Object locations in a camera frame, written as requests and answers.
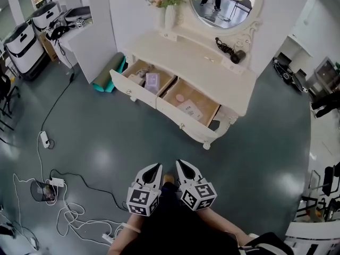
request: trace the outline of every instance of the oval mirror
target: oval mirror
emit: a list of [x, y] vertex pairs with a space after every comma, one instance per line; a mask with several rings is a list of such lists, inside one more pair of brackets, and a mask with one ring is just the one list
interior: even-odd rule
[[200, 20], [211, 27], [233, 28], [246, 20], [255, 0], [190, 0]]

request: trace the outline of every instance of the gray-green floor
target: gray-green floor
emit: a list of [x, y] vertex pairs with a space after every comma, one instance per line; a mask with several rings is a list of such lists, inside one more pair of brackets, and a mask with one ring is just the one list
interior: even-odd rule
[[[35, 81], [23, 82], [15, 123], [7, 120], [15, 131], [0, 132], [13, 143], [0, 142], [0, 203], [11, 219], [19, 220], [13, 173], [22, 180], [41, 178], [37, 135], [68, 83], [66, 72], [62, 64], [50, 63]], [[283, 237], [297, 209], [308, 166], [308, 104], [308, 96], [285, 85], [270, 64], [256, 83], [246, 116], [206, 151], [162, 113], [130, 101], [118, 90], [99, 93], [80, 72], [45, 124], [55, 148], [40, 145], [44, 178], [53, 168], [78, 173], [90, 186], [113, 192], [121, 203], [137, 171], [160, 162], [166, 172], [180, 158], [196, 165], [213, 183], [218, 193], [215, 211], [247, 233], [273, 231]], [[81, 220], [127, 220], [129, 214], [119, 210], [110, 195], [87, 189], [77, 177], [64, 178], [69, 186], [67, 201], [86, 209]], [[106, 254], [105, 246], [81, 241], [72, 231], [66, 237], [57, 234], [61, 200], [50, 207], [33, 200], [30, 183], [17, 186], [22, 225], [35, 233], [43, 250], [53, 255]], [[59, 230], [65, 232], [64, 220]], [[106, 230], [104, 225], [88, 225], [79, 233], [101, 241]], [[1, 236], [0, 245], [8, 254], [30, 251], [20, 236], [16, 240]]]

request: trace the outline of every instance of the person's arm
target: person's arm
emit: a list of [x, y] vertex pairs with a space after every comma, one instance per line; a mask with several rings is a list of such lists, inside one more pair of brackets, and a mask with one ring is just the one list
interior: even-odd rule
[[[144, 217], [140, 215], [132, 214], [127, 221], [127, 224], [140, 230], [142, 228], [142, 224], [144, 221]], [[123, 249], [134, 239], [137, 238], [138, 232], [133, 231], [127, 227], [123, 228], [121, 232], [119, 232], [118, 237], [113, 241], [108, 254], [107, 255], [119, 255], [123, 251]]]
[[235, 234], [240, 246], [245, 246], [253, 240], [252, 237], [246, 235], [239, 227], [223, 218], [221, 215], [215, 213], [210, 208], [198, 210], [196, 212], [201, 219], [207, 223], [208, 226], [215, 228], [222, 232], [229, 232]]

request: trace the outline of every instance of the rolled mat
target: rolled mat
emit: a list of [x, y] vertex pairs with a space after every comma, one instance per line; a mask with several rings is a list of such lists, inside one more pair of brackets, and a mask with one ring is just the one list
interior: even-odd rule
[[93, 81], [92, 86], [97, 91], [112, 92], [114, 84], [112, 83], [110, 70], [113, 69], [118, 73], [122, 73], [123, 66], [125, 64], [125, 56], [119, 52], [113, 56], [113, 58], [106, 64], [99, 76]]

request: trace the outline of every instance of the robot vacuum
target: robot vacuum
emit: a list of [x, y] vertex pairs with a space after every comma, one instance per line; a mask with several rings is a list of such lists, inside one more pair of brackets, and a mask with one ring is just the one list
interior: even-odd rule
[[49, 2], [45, 6], [41, 7], [29, 17], [32, 20], [32, 26], [36, 30], [37, 34], [46, 29], [49, 24], [55, 20], [60, 14], [58, 5], [55, 2]]
[[18, 73], [25, 80], [37, 77], [50, 61], [33, 28], [27, 23], [17, 26], [5, 39], [4, 46]]

